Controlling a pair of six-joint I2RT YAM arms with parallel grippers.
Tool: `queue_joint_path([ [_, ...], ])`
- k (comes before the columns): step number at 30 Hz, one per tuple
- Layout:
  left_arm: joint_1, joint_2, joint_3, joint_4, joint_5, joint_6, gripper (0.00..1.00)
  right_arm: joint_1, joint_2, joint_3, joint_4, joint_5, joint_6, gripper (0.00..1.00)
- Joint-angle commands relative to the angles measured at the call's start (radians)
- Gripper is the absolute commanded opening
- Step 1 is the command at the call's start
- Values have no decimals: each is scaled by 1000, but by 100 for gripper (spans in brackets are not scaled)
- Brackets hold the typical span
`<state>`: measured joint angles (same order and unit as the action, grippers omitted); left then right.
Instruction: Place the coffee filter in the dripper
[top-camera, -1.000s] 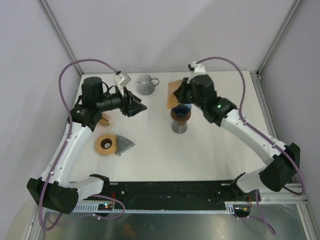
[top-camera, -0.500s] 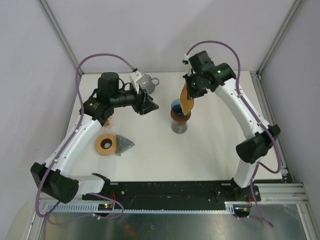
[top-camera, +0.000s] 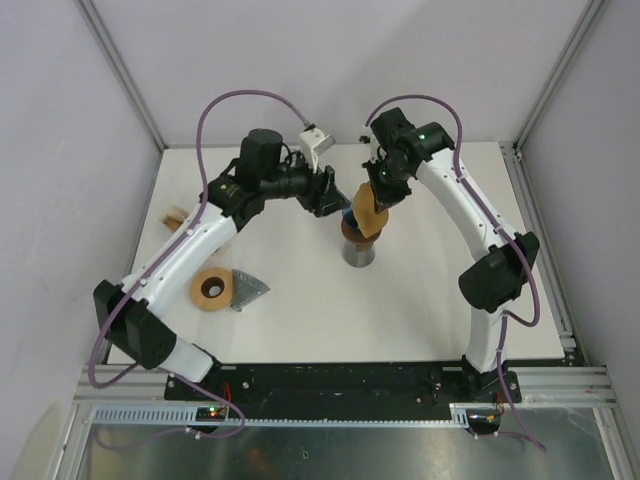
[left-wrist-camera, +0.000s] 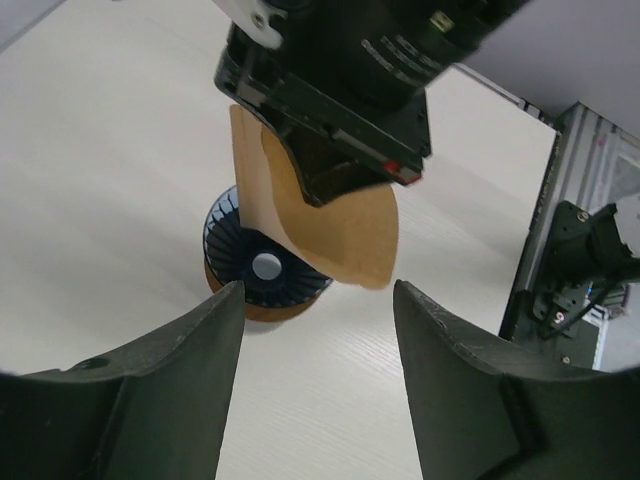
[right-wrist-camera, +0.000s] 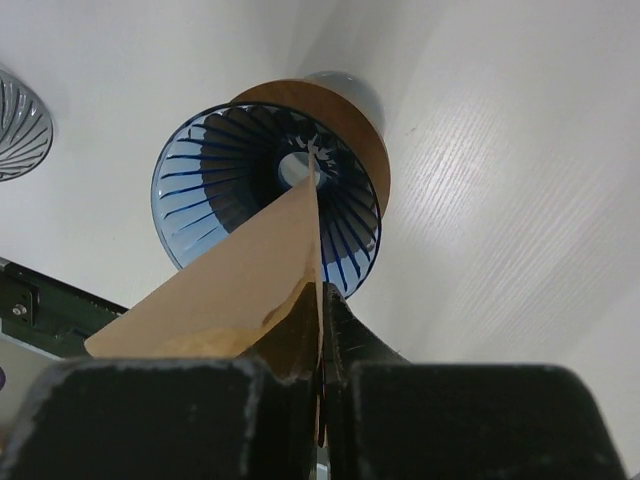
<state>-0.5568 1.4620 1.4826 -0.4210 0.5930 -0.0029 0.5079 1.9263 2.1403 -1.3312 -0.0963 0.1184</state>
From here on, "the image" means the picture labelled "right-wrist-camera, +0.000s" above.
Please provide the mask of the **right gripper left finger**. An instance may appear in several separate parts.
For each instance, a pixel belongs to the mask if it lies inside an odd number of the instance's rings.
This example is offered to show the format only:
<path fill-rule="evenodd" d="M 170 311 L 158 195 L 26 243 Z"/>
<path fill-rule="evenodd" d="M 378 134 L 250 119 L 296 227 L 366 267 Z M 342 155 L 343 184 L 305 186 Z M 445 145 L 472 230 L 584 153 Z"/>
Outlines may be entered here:
<path fill-rule="evenodd" d="M 308 479 L 316 469 L 317 289 L 233 359 L 49 367 L 1 456 L 5 479 Z"/>

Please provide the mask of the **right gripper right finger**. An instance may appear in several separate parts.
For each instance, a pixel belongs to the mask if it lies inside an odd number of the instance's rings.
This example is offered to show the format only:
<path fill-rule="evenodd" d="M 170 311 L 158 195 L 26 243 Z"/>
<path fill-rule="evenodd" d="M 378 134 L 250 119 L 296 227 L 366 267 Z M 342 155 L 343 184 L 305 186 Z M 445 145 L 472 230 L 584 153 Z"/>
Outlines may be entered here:
<path fill-rule="evenodd" d="M 335 479 L 622 479 L 596 401 L 549 364 L 412 363 L 324 288 L 319 439 Z"/>

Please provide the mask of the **brown paper coffee filter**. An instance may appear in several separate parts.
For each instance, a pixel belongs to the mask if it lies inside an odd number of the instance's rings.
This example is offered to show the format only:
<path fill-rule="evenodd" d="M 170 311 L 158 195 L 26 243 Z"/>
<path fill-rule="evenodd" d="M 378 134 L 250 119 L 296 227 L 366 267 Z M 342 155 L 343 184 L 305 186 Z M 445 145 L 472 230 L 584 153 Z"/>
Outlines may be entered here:
<path fill-rule="evenodd" d="M 286 381 L 321 364 L 315 154 L 303 179 L 125 314 L 90 336 L 94 358 L 261 357 Z"/>

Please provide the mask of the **blue glass dripper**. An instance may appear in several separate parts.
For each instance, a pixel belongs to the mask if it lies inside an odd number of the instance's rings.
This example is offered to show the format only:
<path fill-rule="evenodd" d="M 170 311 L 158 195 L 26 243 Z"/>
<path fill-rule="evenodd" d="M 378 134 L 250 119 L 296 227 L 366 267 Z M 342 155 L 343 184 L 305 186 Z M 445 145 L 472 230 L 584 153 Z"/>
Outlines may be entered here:
<path fill-rule="evenodd" d="M 151 183 L 154 226 L 177 269 L 188 266 L 287 193 L 313 165 L 322 272 L 344 297 L 367 279 L 382 210 L 358 155 L 299 110 L 233 102 L 200 112 L 165 143 Z"/>

